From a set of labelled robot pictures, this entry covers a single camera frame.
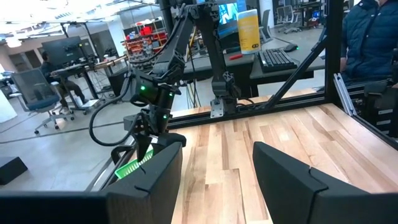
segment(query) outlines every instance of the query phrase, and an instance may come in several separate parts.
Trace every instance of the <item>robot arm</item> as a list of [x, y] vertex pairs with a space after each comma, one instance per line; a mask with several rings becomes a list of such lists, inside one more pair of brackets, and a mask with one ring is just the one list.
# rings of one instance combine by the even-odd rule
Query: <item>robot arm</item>
[[233, 74], [226, 69], [224, 54], [218, 37], [220, 16], [217, 3], [204, 2], [196, 5], [183, 5], [181, 14], [177, 19], [174, 27], [175, 35], [170, 36], [171, 41], [156, 61], [152, 74], [169, 85], [173, 85], [182, 79], [185, 68], [185, 48], [189, 42], [192, 28], [196, 25], [197, 29], [201, 31], [204, 44], [207, 46], [213, 72], [211, 85], [215, 99], [211, 102], [211, 105], [222, 109], [222, 113], [211, 116], [217, 117], [223, 116], [225, 113], [235, 113], [240, 89], [235, 85]]
[[[178, 87], [185, 68], [183, 58], [195, 25], [201, 31], [213, 70], [212, 88], [215, 99], [211, 102], [211, 106], [212, 111], [217, 111], [217, 113], [212, 114], [211, 117], [237, 112], [236, 103], [240, 90], [235, 86], [233, 75], [226, 70], [217, 31], [220, 20], [218, 5], [214, 2], [188, 6], [182, 4], [180, 12], [177, 23], [152, 73], [145, 74], [139, 70], [131, 70], [124, 82], [121, 96], [100, 106], [93, 113], [89, 132], [96, 143], [102, 146], [116, 146], [122, 144], [131, 135], [137, 142], [140, 161], [151, 143], [151, 136], [157, 136], [158, 142], [165, 142], [161, 146], [154, 146], [155, 154], [175, 141], [182, 141], [181, 136], [171, 136], [167, 133], [166, 127], [171, 117], [170, 110], [174, 96], [181, 94]], [[127, 134], [122, 140], [113, 143], [101, 142], [93, 134], [94, 117], [105, 106], [120, 99], [130, 101], [136, 106], [148, 105], [149, 107], [141, 109], [138, 114], [124, 117], [124, 129]]]

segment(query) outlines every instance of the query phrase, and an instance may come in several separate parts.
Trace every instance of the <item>blue jacket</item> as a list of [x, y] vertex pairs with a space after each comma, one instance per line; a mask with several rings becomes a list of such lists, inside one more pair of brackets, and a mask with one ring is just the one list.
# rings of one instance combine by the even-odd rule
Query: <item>blue jacket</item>
[[347, 56], [347, 76], [377, 79], [391, 75], [397, 44], [398, 0], [388, 0], [381, 7], [375, 0], [362, 0], [343, 20], [341, 57]]

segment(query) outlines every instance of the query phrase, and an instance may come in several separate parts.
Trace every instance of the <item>ceiling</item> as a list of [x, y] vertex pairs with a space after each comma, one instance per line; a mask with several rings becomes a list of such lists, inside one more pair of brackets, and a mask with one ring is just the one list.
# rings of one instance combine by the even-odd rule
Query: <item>ceiling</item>
[[13, 0], [0, 8], [0, 39], [62, 35], [61, 22], [109, 22], [112, 15], [155, 0]]

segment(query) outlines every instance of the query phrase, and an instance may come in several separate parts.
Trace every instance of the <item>computer monitor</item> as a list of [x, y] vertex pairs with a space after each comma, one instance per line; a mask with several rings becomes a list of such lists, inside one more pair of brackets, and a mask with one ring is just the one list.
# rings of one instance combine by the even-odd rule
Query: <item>computer monitor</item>
[[312, 17], [315, 19], [319, 19], [320, 17], [320, 11], [313, 11], [312, 12]]
[[238, 32], [238, 3], [236, 1], [218, 1], [217, 3], [220, 10], [218, 35], [222, 38]]
[[222, 39], [223, 49], [239, 47], [239, 34], [237, 17], [239, 12], [257, 9], [259, 24], [261, 20], [258, 0], [218, 0], [220, 10], [220, 23], [218, 35]]
[[69, 37], [42, 43], [54, 65], [64, 65], [84, 57], [80, 37]]

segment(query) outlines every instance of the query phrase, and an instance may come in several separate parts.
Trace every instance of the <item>office chair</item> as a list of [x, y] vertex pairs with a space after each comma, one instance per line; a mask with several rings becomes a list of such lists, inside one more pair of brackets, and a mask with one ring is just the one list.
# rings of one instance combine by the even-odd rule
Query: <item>office chair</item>
[[259, 31], [261, 34], [260, 37], [263, 39], [262, 44], [268, 43], [273, 40], [268, 26], [269, 11], [270, 9], [267, 9], [262, 13], [262, 26], [259, 27]]
[[285, 30], [286, 30], [286, 27], [285, 27], [286, 15], [285, 15], [284, 7], [279, 7], [279, 8], [277, 8], [277, 9], [276, 9], [276, 13], [277, 13], [277, 15], [278, 15], [278, 17], [277, 17], [278, 19], [277, 19], [277, 21], [276, 21], [276, 24], [277, 24], [278, 26], [282, 26], [281, 28], [278, 29], [278, 32], [285, 31]]
[[299, 24], [299, 13], [294, 13], [293, 12], [293, 7], [292, 6], [285, 6], [284, 7], [284, 13], [286, 15], [286, 21], [284, 23], [284, 34], [288, 34], [291, 32], [300, 32], [300, 26]]
[[55, 129], [59, 129], [57, 119], [75, 119], [72, 114], [52, 114], [50, 112], [55, 109], [60, 100], [59, 92], [55, 87], [58, 82], [53, 82], [50, 85], [39, 69], [16, 73], [11, 78], [20, 93], [14, 93], [10, 96], [17, 97], [24, 111], [29, 112], [29, 114], [47, 112], [50, 116], [35, 128], [35, 134], [39, 133], [38, 129], [40, 127], [44, 126], [46, 128], [47, 123], [51, 121], [54, 122]]
[[291, 23], [287, 26], [288, 29], [285, 30], [284, 34], [288, 34], [291, 32], [301, 32], [301, 29], [299, 28], [301, 24], [301, 22], [299, 22], [300, 16], [301, 14], [299, 12], [293, 13]]

